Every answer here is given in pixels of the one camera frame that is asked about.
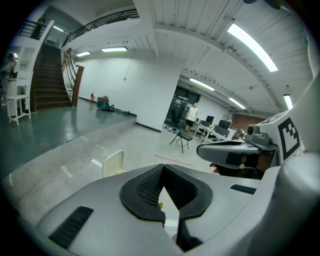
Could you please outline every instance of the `staircase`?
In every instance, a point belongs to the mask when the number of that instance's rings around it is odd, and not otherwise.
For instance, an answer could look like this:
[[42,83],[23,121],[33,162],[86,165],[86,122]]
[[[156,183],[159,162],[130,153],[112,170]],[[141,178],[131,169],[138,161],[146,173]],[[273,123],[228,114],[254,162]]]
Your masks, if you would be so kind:
[[35,74],[35,109],[72,107],[63,79],[60,49],[44,44],[39,61]]

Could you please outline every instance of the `stair railing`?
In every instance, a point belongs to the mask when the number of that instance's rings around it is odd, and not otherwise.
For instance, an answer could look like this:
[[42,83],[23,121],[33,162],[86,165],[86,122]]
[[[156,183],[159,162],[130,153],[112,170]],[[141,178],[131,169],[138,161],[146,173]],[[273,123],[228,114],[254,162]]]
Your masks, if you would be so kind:
[[75,32],[69,33],[65,41],[63,42],[62,47],[64,47],[67,43],[71,42],[77,37],[80,37],[81,35],[91,30],[94,30],[96,28],[99,28],[101,26],[104,26],[110,23],[125,21],[128,19],[138,19],[138,18],[139,18],[139,15],[136,9],[118,11],[118,12],[109,14],[107,16],[98,18],[94,21],[91,21],[87,25],[84,25],[83,27],[79,28]]
[[74,62],[71,58],[71,50],[72,49],[69,48],[63,53],[64,60],[62,62],[62,74],[66,74],[66,76],[68,77],[70,87],[65,87],[67,92],[69,93],[68,96],[71,100],[72,106],[76,107],[78,105],[80,82],[85,68],[83,66],[79,66],[76,71]]
[[46,26],[42,24],[39,24],[31,20],[25,20],[16,32],[16,36],[23,36],[35,40],[40,40],[45,29]]

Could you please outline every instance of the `black and white tag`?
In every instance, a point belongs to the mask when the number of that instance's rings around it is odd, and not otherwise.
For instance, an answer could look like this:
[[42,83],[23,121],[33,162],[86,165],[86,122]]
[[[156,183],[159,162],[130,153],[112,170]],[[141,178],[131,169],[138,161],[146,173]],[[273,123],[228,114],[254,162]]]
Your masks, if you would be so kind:
[[275,114],[275,115],[269,117],[268,119],[262,121],[262,122],[259,123],[259,124],[268,124],[268,123],[270,123],[270,122],[278,119],[279,117],[281,117],[284,113],[285,113],[285,112],[281,112],[281,113]]
[[281,138],[283,160],[291,156],[300,147],[299,133],[290,117],[278,125]]

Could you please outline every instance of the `black baseboard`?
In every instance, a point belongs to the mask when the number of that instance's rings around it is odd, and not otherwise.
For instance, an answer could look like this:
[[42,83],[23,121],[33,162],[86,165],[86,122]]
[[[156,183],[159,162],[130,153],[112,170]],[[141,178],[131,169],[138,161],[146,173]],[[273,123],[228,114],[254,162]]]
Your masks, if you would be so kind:
[[[83,97],[79,97],[79,98],[80,98],[80,99],[83,99],[83,100],[85,100],[85,101],[87,101],[87,102],[90,102],[90,99],[88,99],[88,98],[83,98]],[[127,112],[127,111],[122,110],[122,109],[120,109],[120,108],[116,108],[116,107],[114,107],[114,109],[115,109],[115,110],[117,110],[117,111],[123,112],[123,113],[125,113],[125,112],[126,112],[128,115],[131,115],[131,116],[137,117],[137,115],[136,115],[136,114],[131,113],[131,112]]]
[[141,127],[144,127],[144,128],[150,129],[150,130],[152,130],[152,131],[155,131],[155,132],[161,133],[161,130],[157,130],[157,129],[152,128],[152,127],[150,127],[150,126],[146,126],[146,125],[144,125],[144,124],[142,124],[142,123],[135,122],[135,124],[136,124],[137,126],[141,126]]

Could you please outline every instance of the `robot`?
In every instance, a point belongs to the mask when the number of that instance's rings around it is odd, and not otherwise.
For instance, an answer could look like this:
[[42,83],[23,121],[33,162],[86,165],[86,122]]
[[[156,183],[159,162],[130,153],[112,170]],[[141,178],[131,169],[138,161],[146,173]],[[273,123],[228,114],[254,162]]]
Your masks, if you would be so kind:
[[[292,110],[251,126],[245,140],[198,147],[201,158],[228,169],[241,166],[241,158],[234,155],[237,162],[230,162],[229,154],[271,152],[270,167],[261,180],[173,164],[147,166],[94,181],[55,206],[36,227],[20,220],[21,225],[48,255],[283,252],[293,238],[310,235],[306,226],[313,227],[313,217],[319,213],[319,145],[308,136],[312,126],[304,124],[314,123],[320,109],[301,115],[316,106],[318,99],[313,96],[320,95],[319,85],[317,76]],[[300,135],[306,152],[294,156]],[[179,210],[176,243],[164,231],[166,215],[157,208],[163,188]]]
[[288,110],[250,125],[244,140],[199,145],[197,154],[212,162],[220,175],[261,179],[266,169],[283,165],[301,149],[291,115]]

